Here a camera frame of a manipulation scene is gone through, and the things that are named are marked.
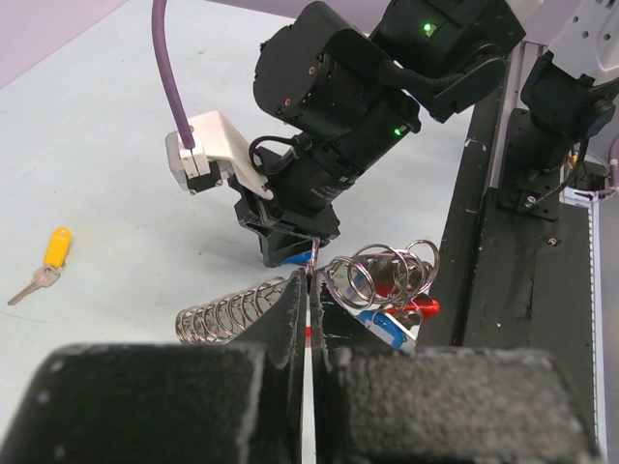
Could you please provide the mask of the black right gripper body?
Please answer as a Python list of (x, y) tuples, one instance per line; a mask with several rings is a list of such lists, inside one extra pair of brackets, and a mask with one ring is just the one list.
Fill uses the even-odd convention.
[(366, 138), (265, 135), (236, 157), (245, 169), (235, 166), (228, 183), (240, 194), (234, 210), (242, 227), (265, 241), (329, 241), (339, 235), (333, 202), (366, 172)]

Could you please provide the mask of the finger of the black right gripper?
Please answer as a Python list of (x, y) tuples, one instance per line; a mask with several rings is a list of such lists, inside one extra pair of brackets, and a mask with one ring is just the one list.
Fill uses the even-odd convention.
[(285, 265), (283, 261), (291, 256), (304, 251), (309, 251), (311, 240), (293, 235), (288, 235), (276, 230), (259, 228), (256, 232), (262, 263), (266, 267), (278, 267)]

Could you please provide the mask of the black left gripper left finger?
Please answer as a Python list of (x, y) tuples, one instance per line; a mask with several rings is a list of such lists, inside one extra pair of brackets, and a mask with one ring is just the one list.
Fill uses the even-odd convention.
[(224, 344), (74, 344), (36, 371), (5, 463), (298, 463), (303, 271)]

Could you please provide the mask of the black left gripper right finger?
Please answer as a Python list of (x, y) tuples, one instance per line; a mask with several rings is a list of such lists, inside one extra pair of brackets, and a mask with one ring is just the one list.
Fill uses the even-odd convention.
[(599, 463), (570, 379), (538, 350), (396, 350), (316, 277), (309, 289), (320, 463)]

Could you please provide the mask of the red handled key organizer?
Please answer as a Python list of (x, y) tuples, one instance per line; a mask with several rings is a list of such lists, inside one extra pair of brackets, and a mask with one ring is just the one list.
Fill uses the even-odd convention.
[[(313, 244), (307, 270), (328, 294), (365, 329), (389, 346), (410, 352), (420, 328), (440, 310), (429, 295), (440, 267), (440, 253), (430, 240), (404, 248), (370, 244), (317, 267)], [(186, 344), (226, 343), (236, 338), (277, 303), (288, 280), (273, 276), (205, 304), (181, 310), (175, 319), (178, 340)]]

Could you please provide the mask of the yellow tagged key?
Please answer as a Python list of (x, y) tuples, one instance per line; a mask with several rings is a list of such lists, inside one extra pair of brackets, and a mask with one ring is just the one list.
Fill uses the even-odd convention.
[(53, 285), (61, 276), (72, 243), (72, 232), (68, 227), (58, 227), (52, 232), (43, 264), (33, 273), (31, 281), (10, 300), (16, 305), (35, 291)]

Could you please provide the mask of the blue tagged key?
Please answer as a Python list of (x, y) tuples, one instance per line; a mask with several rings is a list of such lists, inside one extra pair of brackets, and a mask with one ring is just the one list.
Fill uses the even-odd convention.
[(286, 265), (303, 266), (306, 269), (308, 278), (312, 278), (318, 264), (318, 252), (320, 250), (320, 239), (313, 238), (309, 251), (304, 251), (294, 256), (291, 256), (283, 261)]

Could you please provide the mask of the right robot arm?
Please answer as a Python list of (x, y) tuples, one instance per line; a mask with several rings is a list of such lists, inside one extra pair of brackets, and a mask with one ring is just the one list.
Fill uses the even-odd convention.
[[(503, 81), (534, 1), (393, 1), (364, 35), (321, 1), (260, 47), (253, 95), (297, 129), (287, 152), (249, 146), (273, 193), (241, 189), (242, 226), (274, 268), (339, 234), (333, 201), (408, 133), (425, 110), (444, 122)], [(536, 60), (520, 93), (529, 118), (506, 146), (509, 173), (557, 169), (611, 121), (618, 95), (618, 6), (583, 1)]]

